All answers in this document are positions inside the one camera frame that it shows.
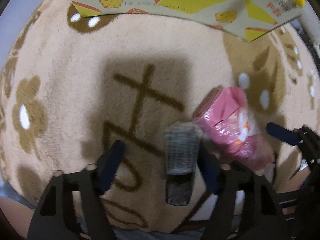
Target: cardboard box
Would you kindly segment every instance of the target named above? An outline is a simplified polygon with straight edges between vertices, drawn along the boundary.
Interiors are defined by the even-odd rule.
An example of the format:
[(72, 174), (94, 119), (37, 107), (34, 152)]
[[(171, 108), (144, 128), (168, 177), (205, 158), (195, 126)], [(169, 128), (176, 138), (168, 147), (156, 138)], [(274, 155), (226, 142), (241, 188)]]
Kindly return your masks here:
[(291, 0), (71, 0), (81, 15), (141, 13), (204, 23), (252, 41), (296, 18)]

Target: grid pattern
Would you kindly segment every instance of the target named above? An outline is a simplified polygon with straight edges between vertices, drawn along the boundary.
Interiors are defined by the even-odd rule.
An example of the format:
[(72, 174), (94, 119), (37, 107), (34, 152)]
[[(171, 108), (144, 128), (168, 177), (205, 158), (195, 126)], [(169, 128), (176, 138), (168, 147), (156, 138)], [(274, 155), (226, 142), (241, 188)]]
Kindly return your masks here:
[(195, 125), (177, 123), (164, 131), (166, 172), (169, 175), (185, 175), (196, 170), (199, 138)]

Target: rug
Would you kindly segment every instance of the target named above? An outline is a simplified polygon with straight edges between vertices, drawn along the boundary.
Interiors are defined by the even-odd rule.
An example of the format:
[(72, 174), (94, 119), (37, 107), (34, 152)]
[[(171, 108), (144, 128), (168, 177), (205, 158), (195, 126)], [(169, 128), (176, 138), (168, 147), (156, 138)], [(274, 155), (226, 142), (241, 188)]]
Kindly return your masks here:
[[(246, 43), (188, 20), (139, 11), (83, 18), (69, 0), (45, 0), (0, 80), (3, 177), (36, 205), (54, 171), (80, 171), (121, 139), (125, 158), (101, 199), (110, 223), (127, 229), (177, 232), (210, 222), (216, 196), (198, 170), (190, 204), (165, 203), (162, 132), (190, 120), (213, 87), (244, 88), (262, 129), (270, 121), (320, 128), (318, 72), (289, 24)], [(279, 190), (301, 157), (266, 138), (278, 156)]]

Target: pink package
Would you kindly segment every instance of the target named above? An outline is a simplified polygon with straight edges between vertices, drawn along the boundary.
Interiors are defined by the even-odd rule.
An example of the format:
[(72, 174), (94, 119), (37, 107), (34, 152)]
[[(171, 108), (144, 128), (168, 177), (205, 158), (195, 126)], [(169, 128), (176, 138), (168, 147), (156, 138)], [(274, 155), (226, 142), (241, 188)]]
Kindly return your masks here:
[(253, 171), (273, 162), (273, 149), (261, 135), (243, 89), (213, 89), (195, 110), (193, 120), (230, 159)]

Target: floor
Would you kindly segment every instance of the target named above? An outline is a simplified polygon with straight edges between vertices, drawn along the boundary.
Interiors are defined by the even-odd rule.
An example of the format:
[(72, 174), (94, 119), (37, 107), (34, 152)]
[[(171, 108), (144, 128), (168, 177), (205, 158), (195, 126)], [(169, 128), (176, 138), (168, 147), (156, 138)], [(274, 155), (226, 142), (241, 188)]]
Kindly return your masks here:
[[(28, 18), (43, 0), (11, 0), (0, 16), (0, 69), (3, 68), (8, 53)], [(4, 183), (0, 176), (0, 196), (10, 197), (22, 204), (32, 207), (15, 191)]]

